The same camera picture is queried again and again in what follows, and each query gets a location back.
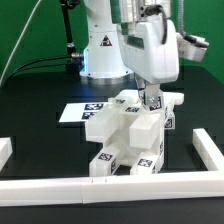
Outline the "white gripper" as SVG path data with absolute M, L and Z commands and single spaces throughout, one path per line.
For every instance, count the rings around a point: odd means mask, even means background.
M 179 58 L 200 62 L 209 46 L 204 38 L 193 36 L 190 43 L 175 30 L 169 19 L 160 15 L 118 26 L 121 57 L 126 67 L 150 83 L 144 96 L 159 96 L 162 83 L 174 82 L 179 74 Z

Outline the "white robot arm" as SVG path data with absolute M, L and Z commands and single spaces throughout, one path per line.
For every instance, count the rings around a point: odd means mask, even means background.
M 200 61 L 209 43 L 184 31 L 184 0 L 178 22 L 170 20 L 172 0 L 84 0 L 89 41 L 81 75 L 104 82 L 135 75 L 139 98 L 158 102 L 162 83 L 174 82 L 179 59 Z

